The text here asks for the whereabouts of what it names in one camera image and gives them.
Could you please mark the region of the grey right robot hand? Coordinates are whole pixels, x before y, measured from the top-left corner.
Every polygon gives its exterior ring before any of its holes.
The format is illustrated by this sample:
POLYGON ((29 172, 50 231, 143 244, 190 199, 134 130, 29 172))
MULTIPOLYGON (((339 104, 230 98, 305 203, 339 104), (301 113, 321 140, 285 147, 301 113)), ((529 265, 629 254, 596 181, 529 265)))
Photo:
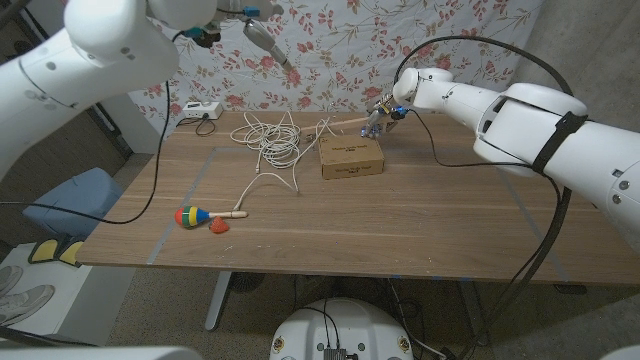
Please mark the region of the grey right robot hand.
POLYGON ((383 133, 390 132, 408 112, 408 109, 398 104, 390 93, 378 100, 372 100, 366 110, 368 117, 361 128, 361 136, 364 138, 378 138, 383 133))

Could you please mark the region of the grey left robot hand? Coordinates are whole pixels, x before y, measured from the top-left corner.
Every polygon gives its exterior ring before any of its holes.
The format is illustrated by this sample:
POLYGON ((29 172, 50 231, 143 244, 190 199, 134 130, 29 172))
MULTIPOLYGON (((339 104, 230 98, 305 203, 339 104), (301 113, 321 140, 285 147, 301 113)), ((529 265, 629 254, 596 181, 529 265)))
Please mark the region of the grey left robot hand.
POLYGON ((283 15, 284 9, 280 5, 271 0, 221 0, 218 12, 227 18, 244 22, 243 34, 248 40, 268 52, 286 73, 293 70, 293 66, 274 38, 260 25, 261 21, 267 21, 274 15, 283 15))

